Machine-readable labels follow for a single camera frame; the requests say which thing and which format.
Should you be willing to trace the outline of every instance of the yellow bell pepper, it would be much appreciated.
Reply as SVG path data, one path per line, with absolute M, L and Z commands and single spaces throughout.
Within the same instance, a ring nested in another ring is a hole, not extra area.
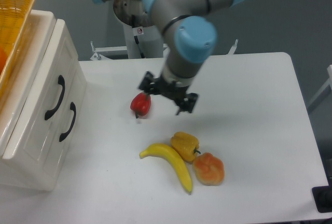
M 195 136 L 185 132 L 177 132 L 171 138 L 172 147 L 179 153 L 182 159 L 188 163 L 192 163 L 197 153 L 201 153 L 199 149 L 199 141 Z

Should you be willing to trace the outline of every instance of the black drawer handle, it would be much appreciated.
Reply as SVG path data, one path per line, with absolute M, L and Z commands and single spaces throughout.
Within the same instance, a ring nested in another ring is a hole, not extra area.
M 76 119 L 76 106 L 75 106 L 74 102 L 71 102 L 70 110 L 72 110 L 74 112 L 71 127 L 69 127 L 69 130 L 66 131 L 65 133 L 61 133 L 60 138 L 59 138 L 59 142 L 64 141 L 68 137 L 68 135 L 70 134 L 70 132 L 72 131 L 72 129 L 74 127 L 74 123 L 75 123 L 75 119 Z
M 57 112 L 57 110 L 59 109 L 59 107 L 62 103 L 62 100 L 63 100 L 63 97 L 64 97 L 64 91 L 65 91 L 64 78 L 63 78 L 62 75 L 59 75 L 59 77 L 58 77 L 58 84 L 62 86 L 62 91 L 61 91 L 58 103 L 55 106 L 55 108 L 53 108 L 52 110 L 46 111 L 45 120 L 48 120 L 49 118 L 51 118 Z

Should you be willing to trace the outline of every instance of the red bell pepper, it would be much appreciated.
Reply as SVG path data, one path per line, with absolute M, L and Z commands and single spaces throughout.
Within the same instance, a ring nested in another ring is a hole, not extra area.
M 139 93 L 131 102 L 130 109 L 135 113 L 136 119 L 139 116 L 146 115 L 151 106 L 151 96 L 145 93 Z

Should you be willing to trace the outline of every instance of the orange fruit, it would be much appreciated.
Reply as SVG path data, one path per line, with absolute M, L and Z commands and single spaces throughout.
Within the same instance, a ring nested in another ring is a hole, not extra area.
M 4 67 L 6 65 L 7 58 L 8 58 L 8 56 L 7 56 L 6 52 L 0 47 L 0 73 L 2 72 L 2 70 L 4 69 Z

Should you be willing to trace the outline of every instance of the white table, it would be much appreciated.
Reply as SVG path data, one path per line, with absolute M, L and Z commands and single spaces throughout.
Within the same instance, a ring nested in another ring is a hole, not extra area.
M 80 63 L 88 81 L 73 143 L 53 192 L 0 186 L 1 223 L 262 223 L 323 219 L 311 188 L 327 185 L 291 59 L 284 53 L 209 58 L 190 92 L 193 114 L 153 96 L 147 119 L 129 110 L 145 71 L 163 59 Z M 193 192 L 160 158 L 139 159 L 177 131 L 221 158 L 226 177 Z

